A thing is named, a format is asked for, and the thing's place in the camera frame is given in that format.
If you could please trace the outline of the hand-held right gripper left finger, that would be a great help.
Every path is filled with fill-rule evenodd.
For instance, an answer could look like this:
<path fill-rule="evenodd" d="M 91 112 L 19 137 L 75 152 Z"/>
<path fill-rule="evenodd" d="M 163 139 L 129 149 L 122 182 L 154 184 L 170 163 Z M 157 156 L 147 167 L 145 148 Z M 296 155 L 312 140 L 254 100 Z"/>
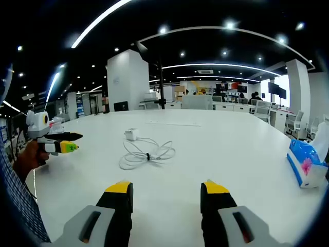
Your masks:
<path fill-rule="evenodd" d="M 133 183 L 120 181 L 68 220 L 51 246 L 128 246 L 132 213 Z"/>

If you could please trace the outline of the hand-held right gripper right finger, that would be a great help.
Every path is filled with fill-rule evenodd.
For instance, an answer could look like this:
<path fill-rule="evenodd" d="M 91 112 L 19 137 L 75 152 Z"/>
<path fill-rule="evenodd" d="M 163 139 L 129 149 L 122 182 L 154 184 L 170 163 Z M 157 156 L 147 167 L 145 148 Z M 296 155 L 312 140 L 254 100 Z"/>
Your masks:
<path fill-rule="evenodd" d="M 265 221 L 212 180 L 201 184 L 200 213 L 205 246 L 291 246 L 274 239 Z"/>

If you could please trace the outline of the person's left hand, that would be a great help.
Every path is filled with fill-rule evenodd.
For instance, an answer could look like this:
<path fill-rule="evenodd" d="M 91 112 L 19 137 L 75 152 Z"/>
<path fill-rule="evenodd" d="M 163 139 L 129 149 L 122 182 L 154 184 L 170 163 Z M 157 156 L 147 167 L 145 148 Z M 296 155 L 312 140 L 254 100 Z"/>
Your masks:
<path fill-rule="evenodd" d="M 39 143 L 35 140 L 30 141 L 22 153 L 17 157 L 13 164 L 13 170 L 18 178 L 24 183 L 27 175 L 33 169 L 38 168 L 49 159 L 49 153 L 40 148 Z"/>

